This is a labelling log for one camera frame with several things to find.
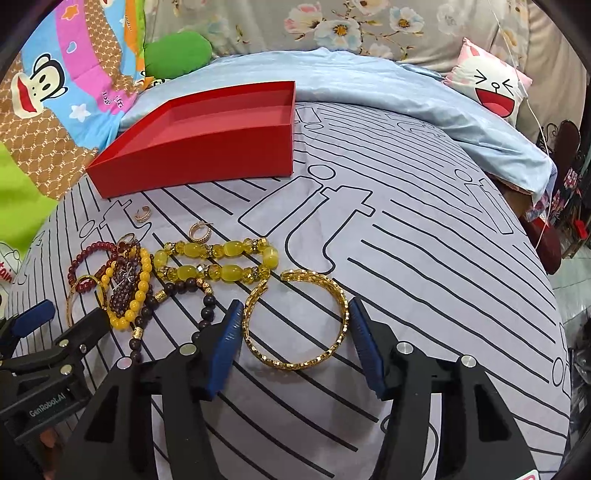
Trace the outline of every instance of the floral fabric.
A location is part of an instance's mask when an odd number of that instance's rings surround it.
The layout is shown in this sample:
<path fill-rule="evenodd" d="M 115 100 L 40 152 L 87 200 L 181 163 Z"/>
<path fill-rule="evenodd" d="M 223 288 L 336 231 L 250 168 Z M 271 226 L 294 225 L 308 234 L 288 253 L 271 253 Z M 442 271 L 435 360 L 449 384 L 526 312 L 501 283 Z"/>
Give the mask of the floral fabric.
<path fill-rule="evenodd" d="M 447 73 L 469 37 L 513 64 L 510 51 L 519 66 L 528 48 L 526 0 L 491 5 L 495 13 L 478 0 L 145 0 L 146 41 L 190 29 L 219 56 L 326 47 Z"/>

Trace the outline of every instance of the earring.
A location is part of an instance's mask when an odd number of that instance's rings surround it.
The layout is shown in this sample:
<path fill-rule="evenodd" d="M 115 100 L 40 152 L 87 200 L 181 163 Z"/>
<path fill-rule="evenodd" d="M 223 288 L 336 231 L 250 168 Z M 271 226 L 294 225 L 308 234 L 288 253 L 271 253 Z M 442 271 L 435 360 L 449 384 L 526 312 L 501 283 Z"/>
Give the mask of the earring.
<path fill-rule="evenodd" d="M 150 210 L 150 207 L 144 205 L 142 207 L 142 211 L 144 212 L 143 215 L 140 214 L 139 210 L 135 214 L 135 219 L 138 221 L 138 223 L 144 223 L 152 216 L 152 210 Z"/>
<path fill-rule="evenodd" d="M 189 238 L 191 241 L 196 244 L 204 244 L 207 242 L 212 236 L 212 229 L 209 228 L 209 225 L 213 225 L 213 223 L 206 223 L 203 220 L 192 225 L 189 229 Z M 205 232 L 205 235 L 195 238 L 193 234 L 201 228 L 207 228 L 207 232 Z"/>

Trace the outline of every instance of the pillow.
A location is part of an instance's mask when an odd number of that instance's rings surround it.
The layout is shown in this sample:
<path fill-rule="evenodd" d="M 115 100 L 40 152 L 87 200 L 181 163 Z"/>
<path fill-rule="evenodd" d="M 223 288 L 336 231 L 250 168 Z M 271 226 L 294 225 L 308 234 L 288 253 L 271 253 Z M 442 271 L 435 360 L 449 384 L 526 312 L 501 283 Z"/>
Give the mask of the pillow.
<path fill-rule="evenodd" d="M 212 46 L 197 32 L 183 31 L 148 43 L 144 55 L 146 76 L 175 79 L 207 65 Z"/>
<path fill-rule="evenodd" d="M 464 38 L 457 66 L 443 83 L 488 108 L 515 126 L 519 106 L 531 79 L 493 54 Z"/>

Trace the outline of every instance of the green pillow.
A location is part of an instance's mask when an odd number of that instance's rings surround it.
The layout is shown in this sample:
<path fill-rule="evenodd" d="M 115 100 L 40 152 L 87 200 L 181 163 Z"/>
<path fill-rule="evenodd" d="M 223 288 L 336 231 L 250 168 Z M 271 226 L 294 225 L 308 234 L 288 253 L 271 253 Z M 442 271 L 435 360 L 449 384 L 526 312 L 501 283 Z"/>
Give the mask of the green pillow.
<path fill-rule="evenodd" d="M 207 65 L 212 46 L 197 32 L 178 32 L 148 43 L 144 58 L 147 77 L 175 79 Z"/>

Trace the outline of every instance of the cartoon print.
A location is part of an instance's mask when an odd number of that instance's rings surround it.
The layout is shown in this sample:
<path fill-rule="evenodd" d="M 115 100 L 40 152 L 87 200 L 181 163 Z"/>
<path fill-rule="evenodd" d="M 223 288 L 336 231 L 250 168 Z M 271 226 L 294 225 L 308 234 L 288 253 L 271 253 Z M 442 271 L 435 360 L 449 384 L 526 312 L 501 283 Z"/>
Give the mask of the cartoon print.
<path fill-rule="evenodd" d="M 22 119 L 33 118 L 43 112 L 43 102 L 58 98 L 68 91 L 64 87 L 66 76 L 61 64 L 48 53 L 40 55 L 33 64 L 29 77 L 17 73 L 11 82 L 12 108 Z"/>

